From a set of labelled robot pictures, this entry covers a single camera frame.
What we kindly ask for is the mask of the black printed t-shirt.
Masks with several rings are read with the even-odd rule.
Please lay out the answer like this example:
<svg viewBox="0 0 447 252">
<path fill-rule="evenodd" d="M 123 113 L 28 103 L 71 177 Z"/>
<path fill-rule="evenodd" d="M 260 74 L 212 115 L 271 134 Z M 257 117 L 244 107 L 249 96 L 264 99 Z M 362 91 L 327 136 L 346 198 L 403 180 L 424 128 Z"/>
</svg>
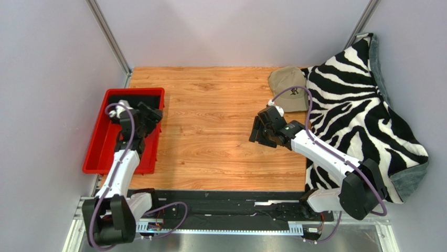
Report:
<svg viewBox="0 0 447 252">
<path fill-rule="evenodd" d="M 137 107 L 142 116 L 142 128 L 144 129 L 144 133 L 147 136 L 155 130 L 158 123 L 162 120 L 163 111 L 160 109 L 152 108 L 144 102 L 139 102 Z"/>
</svg>

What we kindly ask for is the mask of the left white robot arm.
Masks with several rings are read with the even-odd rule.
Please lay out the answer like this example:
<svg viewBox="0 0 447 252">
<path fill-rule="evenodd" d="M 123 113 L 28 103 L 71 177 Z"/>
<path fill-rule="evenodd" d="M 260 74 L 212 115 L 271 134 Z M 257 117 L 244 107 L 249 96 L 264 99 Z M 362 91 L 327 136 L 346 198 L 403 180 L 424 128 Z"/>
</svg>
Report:
<svg viewBox="0 0 447 252">
<path fill-rule="evenodd" d="M 88 243 L 98 251 L 131 243 L 136 221 L 152 207 L 152 196 L 143 191 L 127 198 L 131 178 L 140 164 L 145 138 L 156 128 L 162 111 L 140 102 L 137 108 L 126 100 L 106 106 L 105 113 L 121 126 L 114 147 L 112 166 L 105 184 L 94 198 L 82 205 Z"/>
</svg>

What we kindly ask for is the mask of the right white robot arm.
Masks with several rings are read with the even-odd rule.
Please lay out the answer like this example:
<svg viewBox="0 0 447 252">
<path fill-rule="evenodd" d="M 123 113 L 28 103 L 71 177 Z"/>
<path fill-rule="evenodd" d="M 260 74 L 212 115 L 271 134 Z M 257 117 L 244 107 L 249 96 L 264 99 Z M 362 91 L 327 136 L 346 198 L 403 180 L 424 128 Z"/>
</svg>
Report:
<svg viewBox="0 0 447 252">
<path fill-rule="evenodd" d="M 388 195 L 375 161 L 360 161 L 322 142 L 305 125 L 295 120 L 287 123 L 277 106 L 267 106 L 258 112 L 249 140 L 301 154 L 339 183 L 338 188 L 312 189 L 300 198 L 299 210 L 306 219 L 321 212 L 342 211 L 361 221 Z"/>
</svg>

